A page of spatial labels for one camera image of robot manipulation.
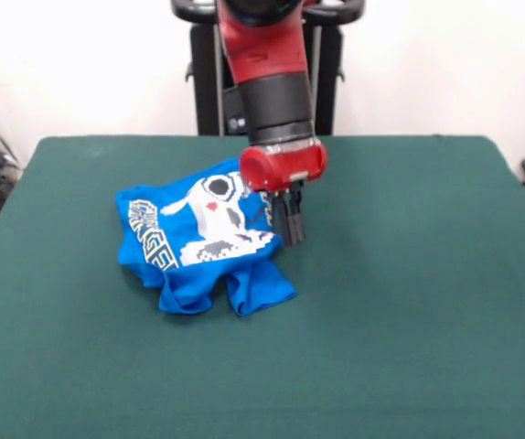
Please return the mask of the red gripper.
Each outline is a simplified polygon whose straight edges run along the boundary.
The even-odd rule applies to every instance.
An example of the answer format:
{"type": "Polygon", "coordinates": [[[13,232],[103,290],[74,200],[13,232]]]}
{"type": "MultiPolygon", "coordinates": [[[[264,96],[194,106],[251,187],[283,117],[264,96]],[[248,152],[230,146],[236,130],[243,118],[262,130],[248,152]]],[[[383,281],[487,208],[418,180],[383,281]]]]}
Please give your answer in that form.
{"type": "Polygon", "coordinates": [[[285,247],[305,240],[301,211],[303,181],[320,178],[327,163],[327,149],[316,137],[249,146],[241,153],[239,169],[245,184],[254,191],[278,192],[273,195],[274,218],[285,247]],[[281,192],[289,187],[291,213],[284,192],[281,192]]]}

